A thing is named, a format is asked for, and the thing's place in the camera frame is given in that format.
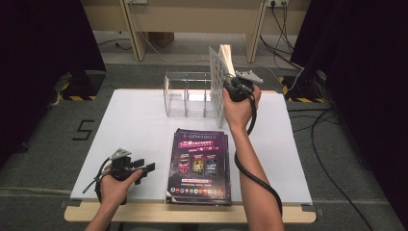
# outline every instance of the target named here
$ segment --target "wall outlet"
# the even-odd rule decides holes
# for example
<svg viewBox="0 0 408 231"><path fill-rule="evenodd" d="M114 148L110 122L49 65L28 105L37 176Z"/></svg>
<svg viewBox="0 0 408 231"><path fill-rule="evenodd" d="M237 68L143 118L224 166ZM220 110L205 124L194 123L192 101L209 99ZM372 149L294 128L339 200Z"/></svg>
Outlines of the wall outlet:
<svg viewBox="0 0 408 231"><path fill-rule="evenodd" d="M267 7L271 7L271 2L275 2L275 8L283 8L284 4L288 7L289 0L268 0Z"/></svg>

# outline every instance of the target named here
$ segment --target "forearm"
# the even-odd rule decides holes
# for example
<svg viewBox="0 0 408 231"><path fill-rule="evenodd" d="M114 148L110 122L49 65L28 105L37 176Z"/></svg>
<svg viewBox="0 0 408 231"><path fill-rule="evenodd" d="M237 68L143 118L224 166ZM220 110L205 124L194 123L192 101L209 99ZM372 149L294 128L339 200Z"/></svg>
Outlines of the forearm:
<svg viewBox="0 0 408 231"><path fill-rule="evenodd" d="M242 166L269 184L268 178L244 128L231 128ZM258 183L240 173L242 202L250 230L283 230L283 223L275 197Z"/></svg>
<svg viewBox="0 0 408 231"><path fill-rule="evenodd" d="M117 210L116 206L101 205L86 231L105 231Z"/></svg>

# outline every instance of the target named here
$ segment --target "clear plastic box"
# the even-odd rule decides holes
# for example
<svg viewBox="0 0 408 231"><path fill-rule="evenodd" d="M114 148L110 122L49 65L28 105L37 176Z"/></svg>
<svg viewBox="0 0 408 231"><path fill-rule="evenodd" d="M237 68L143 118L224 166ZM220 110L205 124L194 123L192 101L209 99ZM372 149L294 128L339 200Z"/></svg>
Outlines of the clear plastic box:
<svg viewBox="0 0 408 231"><path fill-rule="evenodd" d="M168 72L164 97L169 117L216 117L210 72Z"/></svg>

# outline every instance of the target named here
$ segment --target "magazine cover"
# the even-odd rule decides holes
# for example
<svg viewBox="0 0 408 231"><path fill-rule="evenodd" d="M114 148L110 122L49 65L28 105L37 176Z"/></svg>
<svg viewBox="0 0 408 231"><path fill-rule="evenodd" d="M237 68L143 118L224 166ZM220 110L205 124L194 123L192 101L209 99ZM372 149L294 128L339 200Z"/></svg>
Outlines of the magazine cover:
<svg viewBox="0 0 408 231"><path fill-rule="evenodd" d="M215 131L176 131L166 203L231 205L227 135Z"/></svg>

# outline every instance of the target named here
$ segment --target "gray carpet floor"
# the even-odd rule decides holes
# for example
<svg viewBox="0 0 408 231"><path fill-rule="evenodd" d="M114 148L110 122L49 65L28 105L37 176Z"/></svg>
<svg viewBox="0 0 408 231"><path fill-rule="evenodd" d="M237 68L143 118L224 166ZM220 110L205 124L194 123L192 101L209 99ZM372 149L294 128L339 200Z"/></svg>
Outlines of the gray carpet floor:
<svg viewBox="0 0 408 231"><path fill-rule="evenodd" d="M262 67L262 90L282 92L279 82ZM277 76L295 72L273 69ZM0 169L0 230L83 230L86 223L64 220L64 209L99 123L115 89L162 89L167 71L205 71L206 65L107 64L107 75L93 101L61 101L44 115L28 140L26 152L15 153ZM351 199L374 230L404 230L372 173L359 161L356 148L334 110L314 129L311 125L330 103L287 103L299 158L318 219L311 224L286 224L287 230L369 230L363 219L325 174ZM83 129L91 130L84 141ZM113 223L112 230L118 224ZM155 224L127 223L123 230L166 230Z"/></svg>

